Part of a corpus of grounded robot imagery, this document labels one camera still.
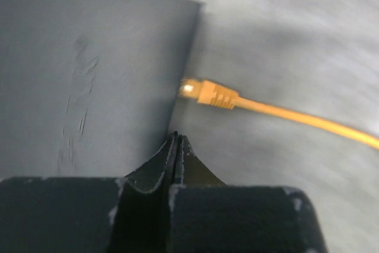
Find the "black network switch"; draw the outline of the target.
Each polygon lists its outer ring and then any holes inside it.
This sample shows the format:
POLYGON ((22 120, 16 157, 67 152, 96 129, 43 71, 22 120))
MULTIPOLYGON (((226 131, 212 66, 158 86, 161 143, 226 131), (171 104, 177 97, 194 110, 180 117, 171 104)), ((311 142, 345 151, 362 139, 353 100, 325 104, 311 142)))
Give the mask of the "black network switch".
POLYGON ((120 177, 165 140, 195 0, 1 0, 1 177, 120 177))

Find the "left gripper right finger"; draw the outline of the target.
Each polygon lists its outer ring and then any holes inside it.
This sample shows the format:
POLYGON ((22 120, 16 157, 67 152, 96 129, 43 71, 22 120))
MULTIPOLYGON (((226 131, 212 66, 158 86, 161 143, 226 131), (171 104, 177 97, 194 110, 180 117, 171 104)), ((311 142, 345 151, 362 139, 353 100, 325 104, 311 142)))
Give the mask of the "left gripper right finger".
POLYGON ((177 183, 192 186, 226 185, 196 156, 187 136, 180 135, 177 148, 177 183))

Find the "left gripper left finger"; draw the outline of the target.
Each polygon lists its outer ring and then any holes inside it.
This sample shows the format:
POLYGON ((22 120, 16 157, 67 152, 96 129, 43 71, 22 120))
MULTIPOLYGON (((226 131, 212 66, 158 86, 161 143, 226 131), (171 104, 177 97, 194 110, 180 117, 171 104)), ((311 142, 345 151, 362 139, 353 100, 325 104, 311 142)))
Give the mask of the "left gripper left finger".
POLYGON ((125 176, 126 184, 142 194, 157 191, 172 177, 179 142, 178 132, 171 133, 158 151, 142 166, 125 176))

